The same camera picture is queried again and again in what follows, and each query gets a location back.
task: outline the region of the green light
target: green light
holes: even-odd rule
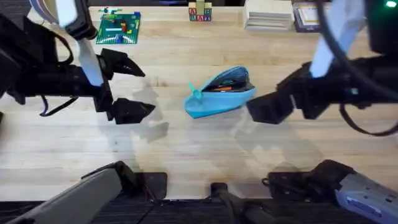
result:
[[[394,1],[388,1],[388,2],[386,2],[386,6],[387,6],[387,7],[396,7],[396,6],[397,6],[397,3],[394,2]]]

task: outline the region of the stack of paper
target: stack of paper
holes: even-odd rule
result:
[[[246,0],[243,9],[245,29],[290,30],[294,23],[291,1]]]

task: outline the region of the alphabet block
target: alphabet block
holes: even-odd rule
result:
[[[190,15],[196,15],[197,14],[197,9],[196,8],[189,8],[189,14]]]
[[[205,8],[205,16],[211,16],[211,8]]]
[[[205,21],[210,22],[211,21],[211,16],[205,16]]]
[[[189,16],[190,21],[196,21],[197,20],[197,15],[191,15]]]

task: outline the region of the blue pencil case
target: blue pencil case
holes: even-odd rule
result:
[[[249,72],[236,66],[214,76],[185,99],[184,109],[192,118],[223,113],[239,108],[250,100],[256,88],[250,83]]]

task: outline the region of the wooden table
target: wooden table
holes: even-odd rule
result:
[[[97,27],[98,9],[90,8]],[[264,197],[268,190],[260,179],[268,172],[310,170],[324,159],[345,163],[398,190],[397,138],[353,131],[335,106],[316,121],[304,120],[296,111],[280,125],[254,123],[246,108],[200,119],[184,112],[188,82],[199,87],[233,65],[247,66],[257,95],[272,91],[312,59],[317,34],[245,31],[240,7],[214,8],[210,23],[190,22],[185,7],[123,8],[125,13],[133,10],[142,12],[137,45],[93,46],[97,54],[103,47],[127,52],[142,67],[145,78],[116,75],[111,87],[115,97],[154,104],[155,111],[141,124],[115,125],[95,113],[88,98],[41,118],[39,97],[25,106],[3,97],[0,200],[46,200],[87,172],[118,160],[134,170],[167,172],[167,198],[206,197],[212,182],[227,182],[242,197]],[[29,17],[42,22],[35,12]],[[59,47],[59,54],[65,58],[66,49]],[[371,54],[366,35],[360,35],[350,55]],[[64,101],[51,98],[50,104]],[[393,106],[349,112],[370,130],[386,129],[397,119]]]

